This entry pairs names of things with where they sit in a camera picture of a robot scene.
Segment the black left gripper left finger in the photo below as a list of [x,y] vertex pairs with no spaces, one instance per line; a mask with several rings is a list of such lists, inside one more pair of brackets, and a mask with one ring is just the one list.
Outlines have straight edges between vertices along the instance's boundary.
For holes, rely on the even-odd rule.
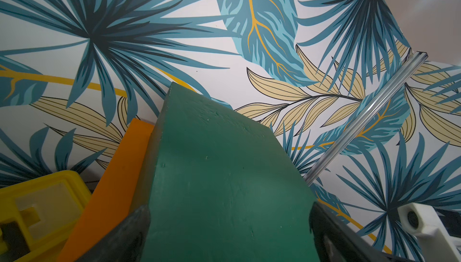
[[139,262],[151,222],[142,205],[120,222],[102,240],[77,259],[78,262]]

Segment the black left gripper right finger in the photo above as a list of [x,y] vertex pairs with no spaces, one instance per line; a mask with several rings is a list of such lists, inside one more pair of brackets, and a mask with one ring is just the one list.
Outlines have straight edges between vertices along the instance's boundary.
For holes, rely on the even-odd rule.
[[330,210],[314,202],[309,215],[316,252],[321,262],[407,262],[368,245]]

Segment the orange shoebox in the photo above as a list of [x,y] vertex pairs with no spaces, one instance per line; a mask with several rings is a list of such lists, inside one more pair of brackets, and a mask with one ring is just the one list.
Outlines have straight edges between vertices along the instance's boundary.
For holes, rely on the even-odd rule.
[[57,260],[75,262],[128,217],[154,125],[133,119]]

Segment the green shoebox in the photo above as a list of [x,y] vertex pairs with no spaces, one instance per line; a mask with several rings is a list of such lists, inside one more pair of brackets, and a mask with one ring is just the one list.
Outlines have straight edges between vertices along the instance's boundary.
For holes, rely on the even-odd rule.
[[316,262],[313,192],[272,131],[173,84],[148,142],[143,262]]

